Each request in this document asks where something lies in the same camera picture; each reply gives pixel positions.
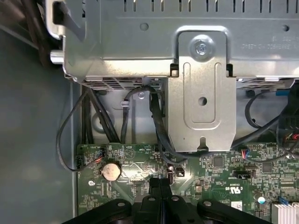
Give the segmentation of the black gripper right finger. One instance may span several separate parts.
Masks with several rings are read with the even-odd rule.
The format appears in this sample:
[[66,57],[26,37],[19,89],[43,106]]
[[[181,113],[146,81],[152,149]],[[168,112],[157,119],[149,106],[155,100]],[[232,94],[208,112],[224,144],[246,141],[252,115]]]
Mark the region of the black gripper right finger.
[[201,200],[197,205],[173,195],[168,179],[161,180],[161,193],[172,224],[264,224],[265,221],[216,200]]

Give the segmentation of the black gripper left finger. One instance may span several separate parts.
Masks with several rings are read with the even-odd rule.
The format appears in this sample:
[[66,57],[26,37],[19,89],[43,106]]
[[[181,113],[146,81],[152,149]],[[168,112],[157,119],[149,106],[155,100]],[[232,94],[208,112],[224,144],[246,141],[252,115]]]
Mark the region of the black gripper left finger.
[[114,199],[84,214],[65,221],[66,224],[158,224],[162,204],[161,183],[149,181],[149,194],[141,202]]

